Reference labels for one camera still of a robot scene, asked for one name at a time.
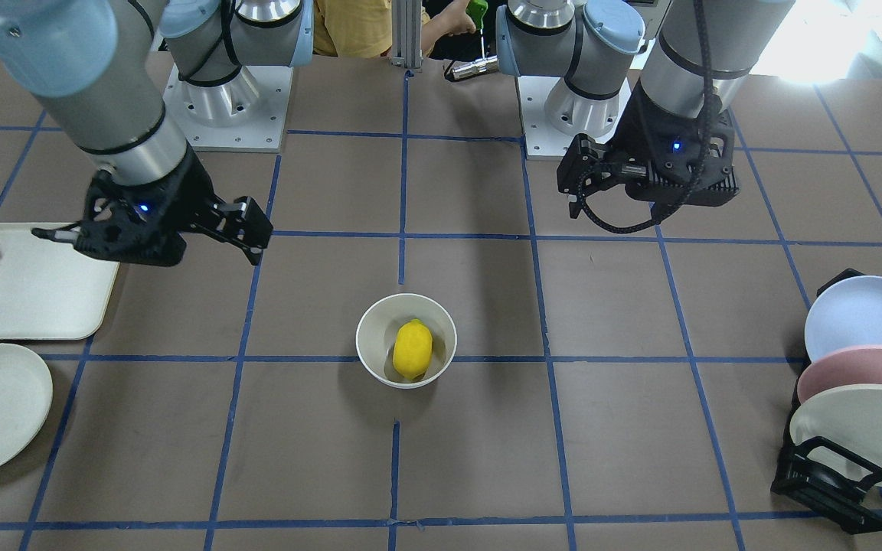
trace blue joint cap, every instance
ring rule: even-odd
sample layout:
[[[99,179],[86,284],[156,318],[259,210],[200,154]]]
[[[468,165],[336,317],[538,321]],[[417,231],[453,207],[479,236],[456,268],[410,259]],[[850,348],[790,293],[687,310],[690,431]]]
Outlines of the blue joint cap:
[[[295,43],[295,52],[291,55],[291,64],[288,67],[301,67],[312,62],[312,38],[315,30],[315,14],[312,13],[312,0],[302,0],[302,18],[298,27],[298,42]]]
[[[220,9],[220,0],[169,0],[162,12],[158,32],[165,38],[179,38],[196,31]]]
[[[496,11],[496,56],[499,59],[499,73],[510,74],[512,77],[521,77],[519,66],[515,63],[515,54],[512,53],[512,39],[508,33],[508,10],[505,6],[499,6]]]
[[[118,49],[108,0],[0,0],[0,59],[26,90],[76,94],[101,77]]]
[[[645,22],[622,0],[589,0],[584,6],[587,27],[613,50],[635,55],[645,35]]]

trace pink plate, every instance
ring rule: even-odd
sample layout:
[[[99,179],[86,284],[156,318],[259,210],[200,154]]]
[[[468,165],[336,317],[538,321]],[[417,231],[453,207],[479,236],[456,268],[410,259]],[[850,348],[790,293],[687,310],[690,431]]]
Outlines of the pink plate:
[[[850,346],[812,362],[799,377],[799,402],[848,384],[882,384],[882,345]]]

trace person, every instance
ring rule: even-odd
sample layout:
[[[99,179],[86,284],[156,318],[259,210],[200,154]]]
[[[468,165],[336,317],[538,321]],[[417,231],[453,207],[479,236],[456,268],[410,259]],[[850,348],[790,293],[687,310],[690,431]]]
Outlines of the person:
[[[374,58],[390,53],[393,45],[391,0],[313,1],[312,49],[316,54]],[[469,0],[452,0],[433,18],[421,9],[420,51],[423,55],[428,55],[442,36],[475,32],[475,22],[465,12],[468,6]]]

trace person's hand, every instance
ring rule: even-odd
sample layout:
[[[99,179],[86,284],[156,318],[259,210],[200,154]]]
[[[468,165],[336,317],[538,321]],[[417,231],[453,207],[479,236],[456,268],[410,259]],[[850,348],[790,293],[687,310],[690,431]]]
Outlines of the person's hand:
[[[469,0],[454,0],[440,14],[435,15],[435,18],[443,21],[444,34],[473,34],[476,31],[475,21],[466,14],[468,9]]]

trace black cable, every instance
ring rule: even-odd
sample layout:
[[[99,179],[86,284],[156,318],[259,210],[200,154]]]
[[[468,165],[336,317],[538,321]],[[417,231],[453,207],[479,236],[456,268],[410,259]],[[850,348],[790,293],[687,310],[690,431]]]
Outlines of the black cable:
[[[665,219],[675,214],[676,210],[686,204],[689,198],[696,191],[697,185],[700,184],[700,178],[703,177],[704,168],[707,166],[707,156],[710,154],[710,139],[713,132],[713,111],[714,108],[714,71],[713,62],[710,57],[710,35],[707,34],[707,16],[703,10],[703,0],[693,0],[693,14],[696,17],[696,31],[700,38],[700,57],[703,63],[703,107],[700,108],[700,115],[697,120],[700,122],[700,157],[696,160],[696,166],[693,167],[693,174],[690,176],[686,189],[682,195],[672,204],[659,207],[652,212],[652,218],[643,223],[637,223],[635,226],[618,227],[601,220],[591,210],[591,206],[587,203],[587,194],[584,193],[584,182],[595,174],[597,167],[593,166],[585,170],[577,179],[574,194],[577,196],[577,203],[582,212],[587,215],[588,220],[595,223],[601,229],[608,230],[610,233],[636,233],[636,231],[647,230],[650,227],[664,222]]]
[[[217,47],[220,47],[221,43],[224,41],[230,41],[230,22],[234,20],[234,12],[236,10],[237,0],[230,0],[230,2],[227,2],[227,0],[220,1],[220,36],[217,36],[217,40],[209,49],[207,49],[206,53],[203,54],[203,57],[200,58],[199,63],[196,64],[196,69],[190,70],[190,72],[186,74],[179,73],[179,80],[183,81],[183,83],[189,81],[190,78],[195,76],[196,73],[199,73],[203,67],[206,67],[206,63],[209,62],[211,57],[213,57],[213,53],[217,51]]]

